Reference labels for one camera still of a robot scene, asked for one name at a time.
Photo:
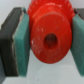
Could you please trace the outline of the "gripper right finger with green pad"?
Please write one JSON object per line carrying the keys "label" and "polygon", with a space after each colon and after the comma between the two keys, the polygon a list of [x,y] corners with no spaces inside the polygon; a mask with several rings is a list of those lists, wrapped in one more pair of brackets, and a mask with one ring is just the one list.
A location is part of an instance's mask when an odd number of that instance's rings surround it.
{"label": "gripper right finger with green pad", "polygon": [[78,68],[84,67],[84,8],[74,10],[71,52]]}

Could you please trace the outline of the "gripper left finger with green pad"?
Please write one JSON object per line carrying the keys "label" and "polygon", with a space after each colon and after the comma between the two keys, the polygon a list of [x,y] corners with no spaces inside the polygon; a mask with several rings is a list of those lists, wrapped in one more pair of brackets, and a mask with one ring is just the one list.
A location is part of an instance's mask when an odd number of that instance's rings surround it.
{"label": "gripper left finger with green pad", "polygon": [[0,28],[0,55],[7,76],[27,74],[29,51],[29,16],[16,7]]}

